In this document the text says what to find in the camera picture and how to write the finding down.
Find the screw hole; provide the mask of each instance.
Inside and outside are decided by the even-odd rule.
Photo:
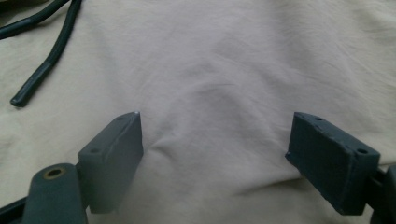
[[[100,150],[98,148],[93,148],[90,150],[91,153],[98,153]]]
[[[65,172],[66,172],[66,170],[62,167],[53,168],[51,170],[48,170],[46,173],[44,173],[44,178],[45,179],[55,179],[55,178],[58,178],[59,176],[63,175]]]
[[[362,148],[358,148],[358,152],[361,153],[361,154],[367,154],[368,153],[367,150],[362,149]]]

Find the white cloth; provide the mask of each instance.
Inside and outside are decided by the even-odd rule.
[[[119,213],[91,223],[369,223],[369,207],[338,215],[284,154],[301,111],[396,162],[394,1],[87,0],[50,76],[12,107],[66,10],[0,41],[0,206],[138,110],[144,158]]]

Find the black cable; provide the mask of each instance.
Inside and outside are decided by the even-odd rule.
[[[21,21],[16,21],[10,25],[0,28],[0,40],[8,38],[13,35],[17,35],[25,30],[28,30],[38,23],[46,20],[52,14],[54,14],[60,7],[66,4],[69,0],[55,0],[43,10],[37,12],[35,15],[23,19]]]
[[[73,26],[81,6],[81,0],[72,0],[70,8],[67,11],[64,26],[60,32],[55,45],[53,46],[47,59],[35,70],[35,72],[27,79],[18,93],[11,99],[10,103],[16,107],[24,107],[29,102],[30,98],[37,90],[38,86],[43,82],[45,77],[50,73],[52,67],[58,62],[64,48],[66,47],[67,40],[69,39]]]

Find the cable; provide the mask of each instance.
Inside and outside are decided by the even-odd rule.
[[[16,107],[24,107],[29,102],[37,88],[44,81],[45,77],[50,73],[52,67],[58,62],[64,48],[66,47],[67,40],[69,39],[73,26],[76,21],[81,0],[72,0],[70,8],[67,11],[64,26],[60,32],[55,45],[53,46],[47,59],[35,70],[35,72],[27,79],[18,93],[11,99],[10,103]]]
[[[60,7],[66,4],[69,0],[55,0],[43,10],[37,12],[35,15],[23,19],[21,21],[16,21],[10,25],[0,28],[0,40],[8,38],[13,35],[17,35],[25,30],[28,30],[38,23],[46,20],[52,14],[54,14]]]

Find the wrinkled fabric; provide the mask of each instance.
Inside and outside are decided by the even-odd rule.
[[[0,25],[44,5],[1,15]],[[342,217],[284,158],[293,112],[396,162],[394,1],[86,0],[30,104],[9,100],[44,61],[67,7],[0,41],[0,206],[140,111],[145,155],[118,213],[90,223],[369,223]]]

